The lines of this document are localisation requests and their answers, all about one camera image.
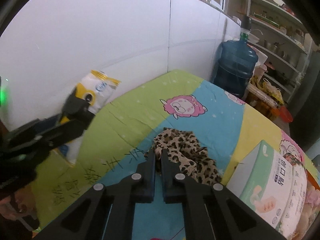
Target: pink cartoon sheep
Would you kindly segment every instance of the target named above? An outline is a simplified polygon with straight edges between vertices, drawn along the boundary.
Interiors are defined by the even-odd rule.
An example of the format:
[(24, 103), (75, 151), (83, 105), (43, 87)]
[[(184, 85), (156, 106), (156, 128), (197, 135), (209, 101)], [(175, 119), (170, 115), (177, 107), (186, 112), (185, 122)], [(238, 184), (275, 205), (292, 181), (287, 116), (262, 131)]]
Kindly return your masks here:
[(163, 104), (164, 110), (168, 114), (173, 114), (175, 119), (180, 117), (199, 116), (208, 111), (207, 108), (201, 105), (198, 100), (193, 96), (177, 96), (167, 99), (167, 101), (160, 99)]

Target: plastic bag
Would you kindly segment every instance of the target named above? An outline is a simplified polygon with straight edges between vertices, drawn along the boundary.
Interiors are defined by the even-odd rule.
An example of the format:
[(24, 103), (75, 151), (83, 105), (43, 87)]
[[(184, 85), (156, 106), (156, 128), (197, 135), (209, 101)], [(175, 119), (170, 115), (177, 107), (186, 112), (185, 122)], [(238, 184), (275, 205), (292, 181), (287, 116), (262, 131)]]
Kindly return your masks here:
[[(103, 72), (92, 70), (75, 86), (72, 94), (66, 100), (65, 105), (70, 104), (70, 100), (72, 100), (73, 97), (81, 98), (86, 102), (89, 102), (90, 106), (88, 107), (88, 111), (96, 115), (97, 112), (105, 106), (119, 84), (119, 80), (110, 78)], [(69, 118), (62, 112), (58, 122), (63, 124), (68, 121)], [(70, 166), (76, 164), (84, 133), (81, 137), (55, 149), (57, 153), (65, 158)]]

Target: blue water bottle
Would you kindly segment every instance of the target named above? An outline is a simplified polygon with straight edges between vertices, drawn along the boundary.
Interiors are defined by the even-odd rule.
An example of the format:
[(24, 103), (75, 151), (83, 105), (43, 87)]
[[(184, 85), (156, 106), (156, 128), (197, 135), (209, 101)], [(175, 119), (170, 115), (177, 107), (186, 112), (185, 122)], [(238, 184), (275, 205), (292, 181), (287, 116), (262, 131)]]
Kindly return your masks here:
[(222, 43), (221, 57), (215, 65), (216, 74), (211, 82), (238, 98), (242, 98), (258, 61), (256, 52), (248, 44), (251, 29), (251, 19), (244, 16), (241, 22), (239, 41)]

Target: white shelf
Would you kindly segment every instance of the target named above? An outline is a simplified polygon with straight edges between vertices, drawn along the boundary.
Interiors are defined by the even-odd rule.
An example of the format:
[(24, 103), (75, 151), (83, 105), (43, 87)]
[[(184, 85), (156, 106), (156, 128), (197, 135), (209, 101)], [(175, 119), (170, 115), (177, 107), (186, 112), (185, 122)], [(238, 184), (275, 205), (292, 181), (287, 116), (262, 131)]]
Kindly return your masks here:
[(275, 11), (276, 13), (279, 13), (281, 16), (286, 18), (288, 21), (294, 23), (297, 25), (304, 33), (308, 33), (302, 22), (292, 14), (288, 13), (286, 10), (283, 10), (278, 5), (275, 5), (267, 0), (251, 0), (252, 2), (258, 3), (262, 6), (265, 6), (266, 8)]
[(281, 85), (277, 80), (275, 80), (273, 77), (268, 76), (266, 73), (263, 74), (266, 78), (272, 80), (274, 83), (276, 83), (279, 87), (281, 87), (284, 91), (286, 91), (289, 95), (292, 93), (284, 86)]
[(281, 36), (286, 38), (288, 41), (290, 41), (292, 44), (296, 45), (296, 47), (299, 48), (301, 50), (301, 52), (303, 52), (304, 54), (307, 54), (307, 52), (303, 48), (301, 48), (293, 39), (291, 39), (289, 36), (287, 36), (284, 33), (282, 33), (280, 30), (277, 30), (276, 28), (272, 27), (271, 25), (269, 25), (269, 24), (267, 24), (267, 23), (265, 23), (263, 21), (260, 21), (260, 20), (254, 18), (254, 17), (250, 17), (250, 18), (251, 18), (252, 22), (257, 23), (259, 25), (262, 25), (264, 27), (267, 27), (270, 30), (272, 30), (273, 32), (280, 34)]
[(257, 46), (259, 49), (271, 54), (272, 56), (276, 57), (277, 59), (281, 60), (283, 63), (285, 63), (287, 66), (289, 66), (291, 69), (293, 69), (296, 73), (299, 73), (299, 71), (293, 67), (291, 64), (289, 64), (288, 62), (286, 62), (283, 58), (280, 58), (277, 54), (274, 54), (273, 52), (271, 52), (270, 50), (266, 49), (265, 47), (262, 47), (259, 44), (256, 43), (252, 43), (250, 41), (248, 41), (248, 43), (252, 44), (253, 46)]

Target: crumpled fabric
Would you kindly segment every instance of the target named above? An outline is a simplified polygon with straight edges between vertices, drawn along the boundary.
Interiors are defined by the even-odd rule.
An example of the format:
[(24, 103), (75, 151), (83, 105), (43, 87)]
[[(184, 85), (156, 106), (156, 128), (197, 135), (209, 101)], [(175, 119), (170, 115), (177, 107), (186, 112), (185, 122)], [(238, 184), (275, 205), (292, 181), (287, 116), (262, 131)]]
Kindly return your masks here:
[(164, 131), (154, 138), (150, 150), (155, 152), (158, 172), (161, 171), (163, 149), (167, 149), (169, 161), (179, 164), (181, 173), (210, 186), (221, 182), (216, 161), (208, 157), (207, 147), (200, 146), (193, 132), (164, 128)]

